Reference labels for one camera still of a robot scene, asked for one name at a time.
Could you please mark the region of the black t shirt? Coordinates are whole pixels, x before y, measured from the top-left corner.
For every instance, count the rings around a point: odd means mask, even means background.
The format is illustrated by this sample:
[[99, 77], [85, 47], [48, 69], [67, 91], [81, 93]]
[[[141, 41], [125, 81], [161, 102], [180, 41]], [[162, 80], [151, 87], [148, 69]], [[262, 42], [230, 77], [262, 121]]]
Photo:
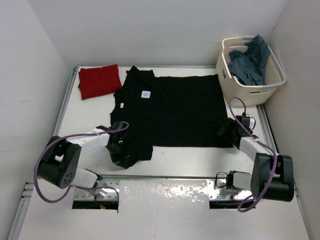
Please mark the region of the black t shirt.
[[228, 115], [217, 75], [157, 77], [132, 67], [114, 99], [111, 123], [129, 124], [111, 155], [117, 166], [149, 161], [155, 146], [232, 147], [218, 135]]

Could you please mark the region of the red t shirt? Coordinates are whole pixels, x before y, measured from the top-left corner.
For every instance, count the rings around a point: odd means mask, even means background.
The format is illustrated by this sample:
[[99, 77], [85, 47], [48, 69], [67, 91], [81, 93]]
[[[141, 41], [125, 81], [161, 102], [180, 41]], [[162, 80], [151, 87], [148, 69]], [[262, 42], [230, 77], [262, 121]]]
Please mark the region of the red t shirt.
[[82, 100], [113, 94], [121, 87], [117, 64], [79, 71], [78, 88]]

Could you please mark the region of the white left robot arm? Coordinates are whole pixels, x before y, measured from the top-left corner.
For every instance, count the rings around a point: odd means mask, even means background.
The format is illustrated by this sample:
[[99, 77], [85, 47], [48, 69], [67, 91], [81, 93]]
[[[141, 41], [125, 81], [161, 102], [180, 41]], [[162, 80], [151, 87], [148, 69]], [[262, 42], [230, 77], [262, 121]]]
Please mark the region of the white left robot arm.
[[36, 162], [34, 180], [41, 178], [60, 189], [93, 188], [99, 175], [79, 168], [80, 157], [107, 146], [112, 134], [122, 133], [128, 127], [129, 123], [121, 121], [110, 128], [101, 125], [86, 133], [52, 137]]

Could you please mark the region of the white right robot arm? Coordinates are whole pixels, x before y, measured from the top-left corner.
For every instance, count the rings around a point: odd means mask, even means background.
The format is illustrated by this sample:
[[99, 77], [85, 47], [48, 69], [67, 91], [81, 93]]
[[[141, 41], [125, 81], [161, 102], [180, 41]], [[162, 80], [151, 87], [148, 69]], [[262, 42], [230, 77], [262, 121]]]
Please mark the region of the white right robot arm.
[[252, 173], [241, 171], [219, 172], [217, 177], [225, 178], [225, 183], [215, 182], [217, 188], [252, 193], [254, 199], [290, 202], [294, 197], [293, 159], [281, 155], [260, 142], [249, 128], [248, 116], [237, 115], [228, 118], [218, 132], [218, 136], [246, 154], [253, 162]]

